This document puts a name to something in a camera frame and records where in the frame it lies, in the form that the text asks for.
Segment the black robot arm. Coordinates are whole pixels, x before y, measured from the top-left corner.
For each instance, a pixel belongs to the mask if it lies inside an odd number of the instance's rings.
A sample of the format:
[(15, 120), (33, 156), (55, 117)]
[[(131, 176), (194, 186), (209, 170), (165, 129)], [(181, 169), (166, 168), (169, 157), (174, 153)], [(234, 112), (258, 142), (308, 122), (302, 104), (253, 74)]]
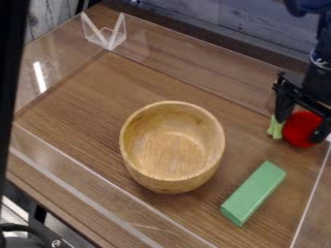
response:
[(272, 85), (274, 109), (268, 134), (297, 147), (321, 143), (331, 135), (331, 0), (282, 0), (292, 16), (318, 15), (316, 45), (302, 80), (284, 72)]

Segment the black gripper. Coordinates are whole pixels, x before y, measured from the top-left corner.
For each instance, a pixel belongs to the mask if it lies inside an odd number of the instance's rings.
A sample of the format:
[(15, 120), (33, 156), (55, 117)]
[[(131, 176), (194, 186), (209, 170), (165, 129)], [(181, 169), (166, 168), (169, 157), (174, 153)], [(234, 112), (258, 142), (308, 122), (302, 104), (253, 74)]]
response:
[(301, 77), (278, 72), (270, 89), (278, 123), (288, 119), (296, 105), (322, 118), (309, 136), (309, 142), (321, 143), (331, 134), (331, 77)]

